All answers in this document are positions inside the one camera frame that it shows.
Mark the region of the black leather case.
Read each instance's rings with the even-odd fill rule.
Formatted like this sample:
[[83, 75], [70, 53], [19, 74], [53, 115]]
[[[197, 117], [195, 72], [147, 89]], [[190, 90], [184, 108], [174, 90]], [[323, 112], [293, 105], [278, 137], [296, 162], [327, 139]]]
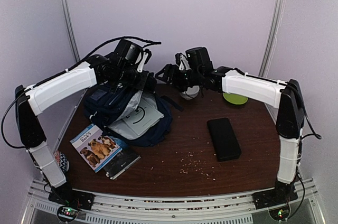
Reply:
[[241, 148], [228, 118], [207, 121], [207, 127], [218, 162], [238, 159]]

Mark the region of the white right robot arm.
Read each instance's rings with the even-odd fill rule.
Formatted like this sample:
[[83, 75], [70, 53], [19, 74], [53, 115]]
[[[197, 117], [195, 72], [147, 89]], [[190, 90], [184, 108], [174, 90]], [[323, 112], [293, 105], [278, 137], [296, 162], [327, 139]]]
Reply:
[[276, 131], [280, 140], [279, 170], [275, 186], [257, 199], [284, 203], [290, 199], [292, 186], [302, 158], [302, 132], [305, 107], [298, 81], [271, 80], [253, 76], [238, 68], [214, 68], [205, 47], [175, 55], [175, 64], [166, 64], [156, 79], [179, 92], [199, 86], [220, 93], [235, 94], [278, 109]]

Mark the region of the blue illustrated book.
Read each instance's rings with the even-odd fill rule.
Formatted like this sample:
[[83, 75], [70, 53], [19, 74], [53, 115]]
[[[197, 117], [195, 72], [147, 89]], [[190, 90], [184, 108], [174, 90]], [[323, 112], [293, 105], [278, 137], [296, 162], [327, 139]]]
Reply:
[[84, 161], [95, 172], [99, 172], [123, 148], [96, 125], [88, 125], [70, 141]]

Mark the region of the navy blue student backpack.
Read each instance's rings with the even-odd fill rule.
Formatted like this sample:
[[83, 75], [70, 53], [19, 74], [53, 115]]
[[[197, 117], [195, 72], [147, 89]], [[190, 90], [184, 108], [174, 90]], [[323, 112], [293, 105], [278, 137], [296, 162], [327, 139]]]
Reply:
[[[141, 97], [149, 99], [148, 102], [163, 113], [164, 118], [150, 127], [142, 136], [137, 136], [123, 122], [123, 118], [138, 107]], [[162, 142], [171, 130], [173, 121], [171, 107], [179, 111], [184, 110], [168, 96], [160, 96], [156, 92], [136, 90], [123, 85], [114, 90], [107, 83], [93, 87], [84, 98], [83, 105], [85, 117], [98, 126], [105, 135], [138, 147], [154, 146]]]

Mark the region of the black notebook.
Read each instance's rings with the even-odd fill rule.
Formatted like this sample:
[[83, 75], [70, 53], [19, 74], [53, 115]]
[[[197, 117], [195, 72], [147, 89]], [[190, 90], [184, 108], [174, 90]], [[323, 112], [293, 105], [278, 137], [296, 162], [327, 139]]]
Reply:
[[106, 177], [115, 180], [139, 159], [140, 155], [131, 148], [123, 149], [104, 166]]

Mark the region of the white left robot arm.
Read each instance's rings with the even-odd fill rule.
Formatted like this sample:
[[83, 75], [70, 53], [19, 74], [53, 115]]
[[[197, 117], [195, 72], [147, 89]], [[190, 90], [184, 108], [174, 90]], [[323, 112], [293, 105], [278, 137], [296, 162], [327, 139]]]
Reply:
[[152, 55], [148, 46], [159, 44], [134, 36], [113, 38], [73, 66], [34, 85], [15, 89], [15, 116], [23, 147], [63, 204], [73, 204], [76, 193], [46, 142], [38, 115], [74, 93], [104, 82], [143, 89], [148, 76], [143, 67]]

